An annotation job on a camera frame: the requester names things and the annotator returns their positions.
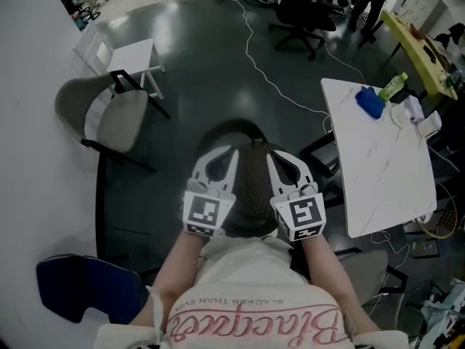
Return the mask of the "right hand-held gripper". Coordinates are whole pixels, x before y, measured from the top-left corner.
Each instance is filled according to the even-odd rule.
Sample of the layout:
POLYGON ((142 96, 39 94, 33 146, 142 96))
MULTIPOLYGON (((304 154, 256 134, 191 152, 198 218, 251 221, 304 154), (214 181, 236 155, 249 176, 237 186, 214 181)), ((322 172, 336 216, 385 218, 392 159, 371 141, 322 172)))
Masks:
POLYGON ((324 200, 315 185, 310 185, 314 181, 310 168, 285 151, 274 150, 266 160, 274 195, 270 204, 288 240, 321 235, 325 227, 324 200))

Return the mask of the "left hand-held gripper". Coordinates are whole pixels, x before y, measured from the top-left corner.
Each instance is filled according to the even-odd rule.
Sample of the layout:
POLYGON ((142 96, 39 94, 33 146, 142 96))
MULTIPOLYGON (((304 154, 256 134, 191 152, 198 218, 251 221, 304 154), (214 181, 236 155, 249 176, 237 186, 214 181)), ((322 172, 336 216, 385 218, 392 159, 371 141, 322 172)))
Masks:
POLYGON ((197 160, 182 202, 184 231, 212 237, 222 227, 236 201, 232 191, 238 159, 238 149, 225 145, 197 160))

